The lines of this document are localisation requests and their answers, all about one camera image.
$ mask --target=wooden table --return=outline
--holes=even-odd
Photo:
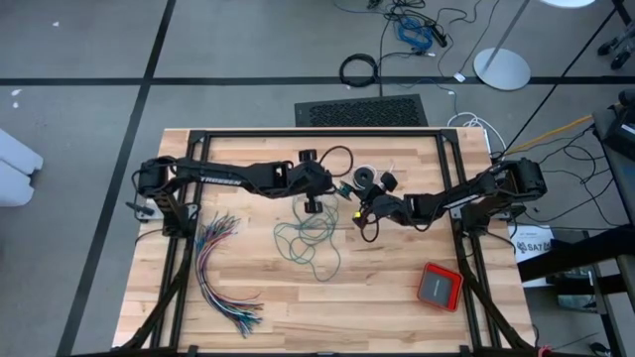
[[[482,130],[456,130],[465,171],[472,178],[490,165]],[[183,157],[188,135],[187,129],[166,130],[159,155]],[[299,150],[317,149],[320,156],[334,145],[349,147],[356,166],[369,164],[383,171],[394,165],[397,195],[444,189],[435,142],[421,137],[214,138],[209,156],[218,163],[241,166],[283,160],[296,163]],[[446,152],[453,168],[451,150]],[[323,162],[332,173],[342,172],[347,163],[348,157],[338,151]],[[341,199],[339,229],[333,237],[341,254],[341,268],[331,281],[319,283],[309,267],[282,259],[275,247],[273,227],[279,222],[294,222],[291,204],[291,198],[270,200],[236,187],[205,186],[200,223],[208,223],[216,212],[242,219],[238,234],[210,257],[210,279],[233,298],[259,295],[264,321],[244,339],[229,320],[203,300],[192,270],[180,350],[195,344],[199,351],[216,352],[456,352],[458,345],[471,344],[462,298],[458,311],[452,313],[423,304],[416,296],[426,263],[457,269],[447,215],[423,234],[382,220],[379,238],[368,244],[350,220],[357,203]],[[158,221],[144,224],[140,234],[160,227]],[[502,222],[492,223],[490,230],[508,237]],[[486,236],[481,244],[493,300],[525,340],[533,343],[532,323],[511,247]],[[465,245],[471,251],[467,239]],[[168,239],[159,233],[148,235],[137,245],[113,345],[130,338],[153,308],[167,246]],[[336,257],[327,246],[323,244],[317,251],[316,264],[322,275],[330,274],[336,265]],[[488,345],[484,312],[474,299],[483,344]],[[172,318],[169,310],[164,344]]]

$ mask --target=colorful jumper wire bundle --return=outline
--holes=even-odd
[[[212,222],[201,229],[194,240],[195,270],[200,292],[207,303],[233,321],[242,336],[246,338],[252,332],[253,325],[262,321],[262,318],[256,315],[256,311],[262,309],[262,303],[256,302],[255,298],[240,300],[218,293],[207,280],[205,272],[207,258],[209,258],[211,251],[225,238],[235,234],[234,229],[239,221],[240,219],[234,216],[226,214],[218,218],[218,214],[216,214]]]

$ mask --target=blue cable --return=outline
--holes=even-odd
[[[413,51],[425,52],[433,46],[433,32],[422,26],[416,18],[404,17],[394,22],[395,37],[413,47]]]

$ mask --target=black floor mat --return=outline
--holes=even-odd
[[[297,127],[428,126],[419,94],[296,104]]]

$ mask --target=white lamp base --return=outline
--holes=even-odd
[[[481,51],[474,59],[474,72],[485,84],[501,90],[516,90],[529,83],[532,72],[527,62],[509,50],[500,49],[487,70],[485,64],[494,49]]]

